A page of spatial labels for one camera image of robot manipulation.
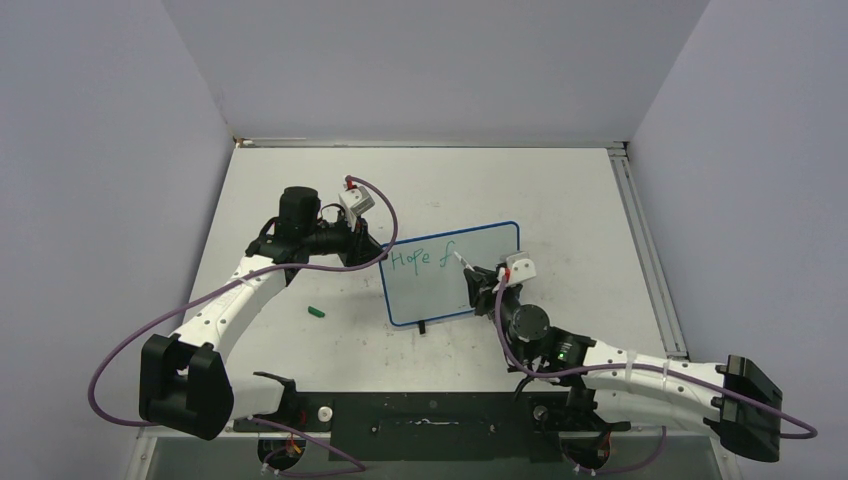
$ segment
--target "whiteboard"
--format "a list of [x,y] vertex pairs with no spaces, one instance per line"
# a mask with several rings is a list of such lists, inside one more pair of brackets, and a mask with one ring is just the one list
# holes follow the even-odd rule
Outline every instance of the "whiteboard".
[[493,270],[521,248],[519,232],[517,223],[501,222],[396,242],[380,262],[389,322],[400,327],[470,312],[464,267],[454,252]]
[[[277,215],[285,187],[315,188],[328,203],[346,174],[389,197],[398,238],[517,222],[521,248],[537,269],[521,292],[523,301],[544,308],[553,326],[665,355],[603,148],[237,148],[192,298],[229,279],[247,244]],[[388,242],[392,224],[385,206],[378,200],[365,217],[369,233]],[[310,263],[341,265],[337,256]],[[310,306],[326,317],[310,315]],[[227,359],[227,374],[232,380],[270,372],[296,379],[302,391],[515,388],[521,375],[506,372],[491,320],[430,323],[422,336],[414,326],[389,322],[377,266],[347,274],[302,271],[244,332]],[[551,388],[534,382],[527,390]]]

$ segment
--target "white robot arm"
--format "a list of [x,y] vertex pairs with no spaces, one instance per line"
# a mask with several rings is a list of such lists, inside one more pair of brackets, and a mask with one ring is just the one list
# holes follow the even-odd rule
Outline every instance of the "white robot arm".
[[[145,420],[204,439],[226,423],[274,413],[294,381],[257,372],[230,381],[224,364],[242,333],[311,255],[337,254],[343,269],[365,266],[383,253],[362,214],[374,206],[363,187],[339,195],[335,222],[319,218],[315,190],[289,187],[228,280],[241,282],[210,301],[168,337],[153,335],[142,348],[139,413]],[[333,270],[329,267],[312,267]]]
[[[495,320],[508,370],[526,374],[516,398],[534,379],[571,387],[557,413],[578,420],[560,422],[560,431],[579,429],[577,424],[595,431],[663,425],[714,437],[746,458],[777,461],[782,392],[752,361],[652,357],[553,327],[541,307],[519,301],[523,283],[536,276],[525,252],[504,257],[495,270],[463,265],[475,314]],[[765,408],[745,401],[751,398]],[[546,414],[547,407],[534,411],[537,421]]]

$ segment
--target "gray wall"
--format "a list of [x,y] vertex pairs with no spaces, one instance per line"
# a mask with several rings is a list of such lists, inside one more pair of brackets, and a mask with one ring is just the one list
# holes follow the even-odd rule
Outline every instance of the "gray wall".
[[746,478],[848,472],[846,23],[843,0],[713,0],[630,146],[692,356],[754,359],[821,430]]
[[164,0],[244,137],[624,140],[707,0]]
[[[231,140],[158,0],[0,2],[3,478],[119,478],[99,360],[186,299]],[[105,376],[137,415],[138,347]]]

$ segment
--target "table surface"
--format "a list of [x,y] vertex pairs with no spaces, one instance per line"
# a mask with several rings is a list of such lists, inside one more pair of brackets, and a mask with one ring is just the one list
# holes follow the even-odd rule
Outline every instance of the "table surface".
[[[389,197],[399,239],[518,222],[522,249],[538,271],[523,302],[545,308],[560,328],[665,356],[605,149],[236,149],[192,298],[228,279],[247,244],[276,216],[285,187],[315,188],[332,203],[346,174]],[[377,202],[366,218],[383,243],[391,220]],[[337,257],[312,263],[340,265]],[[309,306],[327,316],[309,315]],[[227,371],[230,378],[255,371],[294,378],[302,391],[511,391],[520,379],[506,373],[485,318],[430,322],[424,336],[390,325],[376,266],[301,272],[244,333]],[[528,390],[550,388],[534,382]]]

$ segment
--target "purple cable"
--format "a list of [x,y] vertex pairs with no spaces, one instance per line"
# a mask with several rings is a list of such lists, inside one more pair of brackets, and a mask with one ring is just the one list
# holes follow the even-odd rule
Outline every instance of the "purple cable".
[[[495,325],[497,327],[498,340],[501,343],[501,348],[503,349],[504,354],[509,359],[509,362],[512,363],[512,365],[516,369],[523,372],[525,375],[529,375],[529,376],[534,377],[534,378],[561,378],[561,377],[566,377],[568,375],[577,375],[577,374],[587,373],[587,372],[596,372],[596,371],[599,371],[599,370],[621,370],[621,369],[627,368],[626,363],[607,363],[607,364],[603,364],[603,365],[589,365],[589,366],[584,366],[584,367],[568,368],[568,369],[565,369],[565,370],[560,370],[559,372],[544,372],[544,373],[542,373],[542,372],[534,372],[533,370],[530,370],[527,367],[525,367],[524,365],[522,365],[521,362],[519,362],[518,359],[515,358],[515,355],[513,355],[512,350],[510,350],[509,344],[506,341],[506,336],[504,335],[504,332],[503,332],[503,322],[501,321],[501,303],[503,302],[503,292],[506,289],[506,281],[507,281],[507,278],[506,278],[506,276],[504,276],[501,279],[500,284],[498,284],[498,293],[495,295]],[[803,440],[803,439],[815,438],[819,434],[818,430],[816,430],[815,427],[813,427],[812,425],[810,425],[806,422],[798,420],[797,418],[795,418],[791,415],[787,415],[787,414],[781,412],[780,410],[778,410],[778,409],[776,409],[772,406],[766,405],[762,402],[759,402],[757,400],[754,400],[753,398],[748,398],[748,397],[746,397],[744,395],[740,395],[740,394],[738,394],[738,393],[736,393],[732,390],[728,390],[728,389],[723,388],[723,387],[715,386],[715,385],[713,385],[709,382],[705,382],[704,380],[701,380],[700,378],[695,378],[693,376],[686,375],[684,373],[675,372],[673,370],[665,371],[661,367],[657,367],[657,366],[654,366],[654,365],[647,365],[647,364],[644,364],[644,363],[634,363],[633,365],[631,365],[631,368],[633,368],[634,370],[647,370],[647,371],[650,371],[650,372],[667,373],[669,376],[679,378],[681,380],[685,380],[689,383],[693,383],[693,384],[698,385],[700,387],[708,388],[710,390],[713,390],[714,392],[718,392],[722,395],[726,395],[726,396],[733,398],[735,400],[738,400],[740,402],[747,403],[748,405],[759,408],[760,410],[763,410],[766,413],[774,415],[778,418],[786,420],[787,422],[789,422],[793,425],[796,425],[798,427],[803,428],[804,430],[807,430],[807,433],[781,433],[780,438]],[[641,468],[641,467],[643,467],[647,464],[642,462],[642,463],[637,464],[637,465],[634,465],[634,467]]]
[[88,383],[88,404],[89,404],[89,406],[91,406],[91,409],[94,411],[94,413],[96,413],[103,420],[106,420],[107,422],[110,422],[110,423],[114,423],[115,425],[122,425],[122,426],[126,426],[126,427],[150,427],[150,426],[156,425],[155,423],[152,423],[152,422],[145,422],[145,421],[140,421],[140,420],[125,420],[123,418],[117,418],[117,417],[114,417],[112,415],[109,415],[97,403],[97,399],[94,397],[94,388],[97,386],[97,381],[100,379],[100,376],[103,374],[103,371],[106,370],[106,367],[109,366],[109,364],[112,362],[112,360],[116,356],[118,356],[119,353],[121,353],[121,350],[126,348],[127,345],[132,343],[138,337],[142,336],[145,332],[147,332],[151,328],[155,327],[156,325],[159,325],[160,323],[164,322],[165,320],[168,320],[171,317],[177,316],[177,315],[185,312],[186,310],[193,308],[193,307],[196,307],[196,306],[198,306],[198,305],[200,305],[204,302],[208,302],[209,300],[212,300],[213,298],[218,297],[219,295],[226,292],[227,290],[232,289],[233,287],[236,287],[238,285],[242,285],[242,280],[249,280],[253,277],[258,277],[260,275],[264,275],[268,272],[273,272],[275,270],[282,270],[282,269],[286,269],[286,268],[299,268],[299,269],[302,269],[302,270],[320,270],[320,271],[323,271],[323,272],[355,272],[357,270],[363,270],[365,268],[368,268],[368,267],[376,264],[377,262],[379,262],[383,258],[385,258],[386,255],[388,255],[389,250],[391,250],[392,247],[395,246],[395,241],[397,240],[397,234],[398,234],[397,214],[395,213],[395,209],[392,206],[392,203],[389,201],[388,198],[386,198],[386,196],[383,194],[383,192],[381,192],[377,187],[375,187],[374,185],[371,185],[370,183],[366,182],[365,180],[362,180],[361,178],[357,178],[357,177],[353,177],[351,175],[348,175],[348,176],[345,177],[345,181],[361,183],[362,185],[365,185],[366,187],[370,188],[371,190],[374,191],[374,193],[376,193],[383,200],[383,203],[386,204],[386,208],[389,209],[389,213],[392,215],[392,239],[389,241],[388,245],[386,245],[386,248],[383,249],[383,253],[381,253],[380,255],[377,255],[377,257],[374,258],[373,260],[366,262],[366,263],[363,263],[362,265],[357,265],[355,267],[325,267],[323,265],[310,265],[310,264],[305,264],[305,263],[284,263],[284,264],[280,264],[280,265],[271,265],[270,267],[265,267],[265,268],[261,268],[259,270],[256,270],[253,273],[248,273],[247,275],[241,277],[238,280],[234,280],[234,281],[224,285],[223,287],[221,287],[221,288],[219,288],[219,289],[217,289],[213,292],[207,293],[206,295],[204,295],[204,296],[202,296],[202,297],[200,297],[196,300],[192,300],[191,302],[183,305],[182,307],[177,307],[177,308],[171,310],[170,312],[162,315],[161,317],[154,319],[153,321],[151,321],[147,325],[144,325],[143,327],[139,328],[138,330],[136,330],[135,332],[130,334],[130,336],[125,338],[123,341],[121,341],[121,343],[119,343],[117,347],[115,347],[114,349],[112,349],[111,352],[106,354],[106,358],[104,358],[103,361],[100,362],[100,365],[97,366],[97,369],[94,371],[94,375],[91,376],[91,381]]
[[[360,462],[359,460],[353,458],[352,456],[348,455],[347,453],[339,450],[338,448],[330,445],[329,443],[327,443],[323,440],[319,440],[319,439],[317,439],[317,438],[315,438],[311,435],[308,435],[306,433],[301,432],[300,430],[296,430],[292,427],[283,425],[281,423],[269,422],[268,420],[265,420],[265,419],[262,419],[262,418],[256,418],[256,417],[248,418],[248,420],[250,420],[253,423],[258,423],[260,425],[266,425],[266,426],[271,427],[271,428],[276,428],[276,429],[282,430],[284,432],[289,432],[289,433],[292,433],[294,435],[297,435],[298,437],[301,437],[304,440],[310,441],[313,444],[318,445],[319,447],[323,448],[324,450],[327,450],[330,453],[335,453],[336,455],[344,458],[348,462],[356,465],[356,468],[343,468],[343,469],[340,469],[340,470],[328,470],[326,472],[297,473],[297,472],[286,472],[286,471],[281,470],[279,472],[279,475],[282,476],[282,477],[317,478],[317,477],[327,477],[327,476],[330,476],[330,475],[344,475],[345,473],[359,473],[359,472],[365,471],[365,465],[362,462]],[[262,463],[264,465],[267,465],[268,461],[271,460],[272,458],[274,458],[274,455],[282,452],[285,449],[286,449],[286,447],[283,446],[283,447],[280,447],[280,448],[274,450],[273,452],[269,453],[268,455],[265,455],[265,458],[262,459]]]

